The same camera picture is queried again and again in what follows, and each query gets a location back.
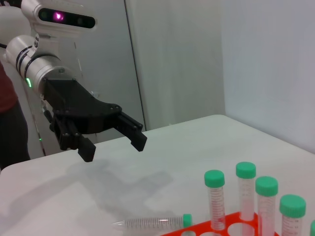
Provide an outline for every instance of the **green led light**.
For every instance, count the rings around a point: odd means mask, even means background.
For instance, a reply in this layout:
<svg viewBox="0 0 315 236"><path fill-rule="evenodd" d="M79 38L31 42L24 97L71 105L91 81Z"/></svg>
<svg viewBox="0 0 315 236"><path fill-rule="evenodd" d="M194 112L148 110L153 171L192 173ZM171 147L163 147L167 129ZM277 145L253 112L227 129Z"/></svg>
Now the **green led light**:
<svg viewBox="0 0 315 236"><path fill-rule="evenodd" d="M31 87L32 87L32 85L31 85L31 81L30 81L30 79L29 79L29 78L26 78L26 82L28 82L28 85L29 85L29 87L31 88Z"/></svg>

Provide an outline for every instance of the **red shirt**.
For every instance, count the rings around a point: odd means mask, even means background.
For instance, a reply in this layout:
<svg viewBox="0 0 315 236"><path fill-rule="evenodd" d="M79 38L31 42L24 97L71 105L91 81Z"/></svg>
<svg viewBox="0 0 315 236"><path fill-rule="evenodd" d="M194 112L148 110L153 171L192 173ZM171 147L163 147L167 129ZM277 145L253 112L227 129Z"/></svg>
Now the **red shirt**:
<svg viewBox="0 0 315 236"><path fill-rule="evenodd" d="M6 75L0 61L0 113L10 110L18 101L12 81Z"/></svg>

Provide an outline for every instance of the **centrifuge tube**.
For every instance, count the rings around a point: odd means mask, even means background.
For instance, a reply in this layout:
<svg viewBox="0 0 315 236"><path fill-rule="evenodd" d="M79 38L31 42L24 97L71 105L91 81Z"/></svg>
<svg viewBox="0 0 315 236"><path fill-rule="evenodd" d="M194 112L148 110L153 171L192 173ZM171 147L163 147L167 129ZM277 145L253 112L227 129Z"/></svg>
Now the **centrifuge tube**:
<svg viewBox="0 0 315 236"><path fill-rule="evenodd" d="M275 235L275 205L278 193L278 181L264 176L256 179L258 194L258 235Z"/></svg>
<svg viewBox="0 0 315 236"><path fill-rule="evenodd" d="M224 174L222 171L211 170L205 173L205 184L208 187L211 227L213 230L225 229L225 211L223 186Z"/></svg>
<svg viewBox="0 0 315 236"><path fill-rule="evenodd" d="M180 230L192 226L191 214L183 216L162 217L162 218L138 218L127 219L113 223L117 230Z"/></svg>
<svg viewBox="0 0 315 236"><path fill-rule="evenodd" d="M280 199L282 214L282 236L301 236L302 218L305 215L306 202L296 195L284 195Z"/></svg>
<svg viewBox="0 0 315 236"><path fill-rule="evenodd" d="M256 166L251 162L240 162L236 165L236 176L238 177L241 219L251 221L254 219Z"/></svg>
<svg viewBox="0 0 315 236"><path fill-rule="evenodd" d="M315 220L311 223L310 236L315 236Z"/></svg>

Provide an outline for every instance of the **pink light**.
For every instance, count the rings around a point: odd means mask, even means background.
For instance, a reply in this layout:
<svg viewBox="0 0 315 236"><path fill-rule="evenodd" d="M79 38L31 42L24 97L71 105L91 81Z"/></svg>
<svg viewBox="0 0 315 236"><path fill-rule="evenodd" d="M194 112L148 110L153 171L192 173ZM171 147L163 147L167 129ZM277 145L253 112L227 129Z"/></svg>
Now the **pink light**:
<svg viewBox="0 0 315 236"><path fill-rule="evenodd" d="M59 12L55 12L53 18L55 21L62 21L63 20L63 14L59 13Z"/></svg>

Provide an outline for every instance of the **table surface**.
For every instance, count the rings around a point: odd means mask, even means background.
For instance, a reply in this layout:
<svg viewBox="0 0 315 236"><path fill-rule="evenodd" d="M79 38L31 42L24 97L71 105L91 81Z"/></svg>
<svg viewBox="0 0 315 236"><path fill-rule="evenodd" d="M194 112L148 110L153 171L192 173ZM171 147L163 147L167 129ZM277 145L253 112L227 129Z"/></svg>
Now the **table surface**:
<svg viewBox="0 0 315 236"><path fill-rule="evenodd" d="M209 220L203 175L225 173L226 213L238 210L235 165L251 161L257 175L274 176L279 195L307 201L308 235L315 219L315 156L225 116L210 116L146 132L137 152L127 138L97 144L85 163L76 151L10 166L0 177L2 236L120 236L111 223L125 218L191 213ZM276 229L281 215L276 211Z"/></svg>

